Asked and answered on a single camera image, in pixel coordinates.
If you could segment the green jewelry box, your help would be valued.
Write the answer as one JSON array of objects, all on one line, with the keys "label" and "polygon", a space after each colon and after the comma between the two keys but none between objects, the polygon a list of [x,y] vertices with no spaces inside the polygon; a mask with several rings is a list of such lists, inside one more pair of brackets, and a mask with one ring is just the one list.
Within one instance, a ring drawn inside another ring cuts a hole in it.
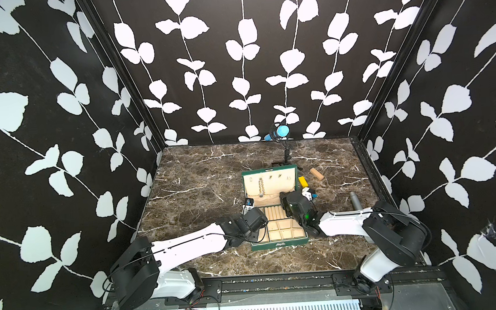
[{"label": "green jewelry box", "polygon": [[300,189],[298,168],[285,165],[242,172],[246,198],[255,200],[255,207],[267,217],[264,240],[252,245],[253,251],[273,250],[286,246],[301,246],[309,241],[305,230],[288,215],[280,203],[280,192]]}]

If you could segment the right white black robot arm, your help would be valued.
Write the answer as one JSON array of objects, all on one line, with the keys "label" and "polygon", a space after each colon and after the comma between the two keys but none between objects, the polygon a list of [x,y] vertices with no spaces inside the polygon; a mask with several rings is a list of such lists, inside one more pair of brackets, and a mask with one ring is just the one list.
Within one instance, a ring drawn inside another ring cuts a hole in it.
[{"label": "right white black robot arm", "polygon": [[395,268],[414,266],[430,237],[427,226],[387,201],[354,211],[320,212],[307,194],[295,190],[281,192],[280,202],[310,237],[355,235],[372,240],[376,249],[363,258],[347,283],[363,294],[373,291]]}]

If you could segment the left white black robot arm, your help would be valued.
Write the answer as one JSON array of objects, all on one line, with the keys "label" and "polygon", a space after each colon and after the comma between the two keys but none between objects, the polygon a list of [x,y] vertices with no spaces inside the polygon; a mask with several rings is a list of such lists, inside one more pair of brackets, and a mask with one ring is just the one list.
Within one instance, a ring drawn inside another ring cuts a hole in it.
[{"label": "left white black robot arm", "polygon": [[150,242],[136,239],[111,266],[107,278],[119,310],[135,310],[149,300],[177,298],[195,301],[204,284],[193,268],[177,267],[204,255],[242,243],[255,243],[268,218],[257,207],[222,217],[204,229],[185,236]]}]

